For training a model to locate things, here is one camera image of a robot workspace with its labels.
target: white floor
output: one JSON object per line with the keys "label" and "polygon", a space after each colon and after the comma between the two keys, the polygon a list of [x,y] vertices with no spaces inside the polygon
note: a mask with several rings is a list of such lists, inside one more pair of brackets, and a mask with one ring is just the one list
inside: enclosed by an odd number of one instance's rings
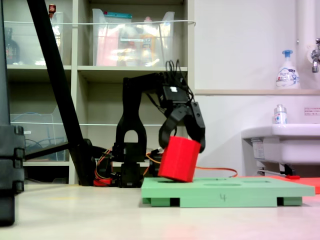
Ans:
{"label": "white floor", "polygon": [[140,189],[27,185],[0,240],[319,240],[320,195],[302,207],[151,208]]}

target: green board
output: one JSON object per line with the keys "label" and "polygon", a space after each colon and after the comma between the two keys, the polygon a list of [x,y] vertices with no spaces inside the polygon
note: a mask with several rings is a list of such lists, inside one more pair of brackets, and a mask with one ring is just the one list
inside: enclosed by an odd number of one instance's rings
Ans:
{"label": "green board", "polygon": [[195,177],[190,183],[146,177],[141,194],[142,203],[152,207],[276,207],[301,206],[315,188],[270,177]]}

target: pump bottle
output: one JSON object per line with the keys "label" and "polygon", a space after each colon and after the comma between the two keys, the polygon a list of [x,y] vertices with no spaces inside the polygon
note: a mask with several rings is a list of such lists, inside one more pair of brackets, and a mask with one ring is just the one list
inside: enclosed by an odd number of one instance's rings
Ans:
{"label": "pump bottle", "polygon": [[282,52],[285,61],[275,82],[276,89],[300,89],[300,77],[290,58],[292,53],[292,50]]}

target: orange wire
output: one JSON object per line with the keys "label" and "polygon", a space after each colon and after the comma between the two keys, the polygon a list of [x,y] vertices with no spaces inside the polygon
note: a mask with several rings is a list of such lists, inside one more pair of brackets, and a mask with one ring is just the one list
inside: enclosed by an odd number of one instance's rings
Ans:
{"label": "orange wire", "polygon": [[232,171],[235,173],[235,175],[232,175],[232,178],[235,178],[238,176],[238,172],[237,170],[233,169],[233,168],[227,168],[227,167],[203,167],[203,166],[196,166],[196,169],[200,169],[200,170],[226,170],[226,171]]}
{"label": "orange wire", "polygon": [[149,166],[148,166],[148,167],[146,168],[146,170],[144,171],[143,176],[147,174],[148,170],[149,170]]}
{"label": "orange wire", "polygon": [[109,148],[109,150],[105,151],[105,152],[104,152],[104,156],[101,156],[100,159],[98,160],[98,162],[96,163],[94,175],[95,175],[95,177],[96,177],[97,179],[99,179],[99,178],[100,178],[100,179],[109,179],[109,178],[110,178],[110,177],[100,176],[99,173],[98,173],[98,171],[97,171],[97,168],[98,168],[98,165],[101,163],[101,161],[102,161],[103,159],[105,159],[106,155],[108,155],[108,154],[111,152],[111,149],[112,149],[112,147]]}
{"label": "orange wire", "polygon": [[[150,152],[148,152],[148,153],[146,154],[146,157],[147,157],[148,159],[150,159],[152,162],[155,162],[155,163],[157,163],[157,164],[161,164],[160,161],[156,161],[156,160],[152,159],[152,158],[149,156],[149,154],[150,154]],[[227,168],[227,167],[204,167],[204,166],[196,166],[195,168],[196,168],[196,169],[200,169],[200,170],[225,170],[225,171],[231,171],[231,172],[234,172],[234,173],[235,173],[234,175],[231,176],[232,178],[235,178],[235,177],[238,176],[237,170],[235,170],[235,169],[233,169],[233,168]]]}

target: sink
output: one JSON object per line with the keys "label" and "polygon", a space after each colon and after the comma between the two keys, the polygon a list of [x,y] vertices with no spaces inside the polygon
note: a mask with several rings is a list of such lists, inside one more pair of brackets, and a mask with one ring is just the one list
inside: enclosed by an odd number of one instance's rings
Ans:
{"label": "sink", "polygon": [[242,131],[260,162],[320,165],[320,124],[272,124]]}

